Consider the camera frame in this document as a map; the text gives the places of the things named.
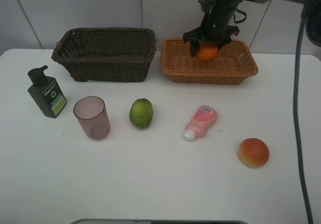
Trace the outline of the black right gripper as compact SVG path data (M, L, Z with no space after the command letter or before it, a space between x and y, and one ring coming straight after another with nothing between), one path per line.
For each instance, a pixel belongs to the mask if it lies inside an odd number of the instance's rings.
M183 34L183 41L190 42L190 54L195 57L201 47L200 41L216 43L220 51L231 43L231 36L239 29L229 23L239 5L239 0L199 0L204 13L201 25Z

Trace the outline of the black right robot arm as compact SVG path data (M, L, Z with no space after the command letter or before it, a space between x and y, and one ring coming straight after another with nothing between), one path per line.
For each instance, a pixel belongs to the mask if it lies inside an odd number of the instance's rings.
M231 20L239 24L235 13L246 16L244 11L238 9L243 1L263 4L268 0L199 0L204 13L201 25L183 34L183 41L190 44L190 55L196 56L204 43L215 44L218 49L231 42L231 36L239 34L237 26L230 26ZM301 18L305 23L306 34L316 46L320 46L320 0L285 0L303 5Z

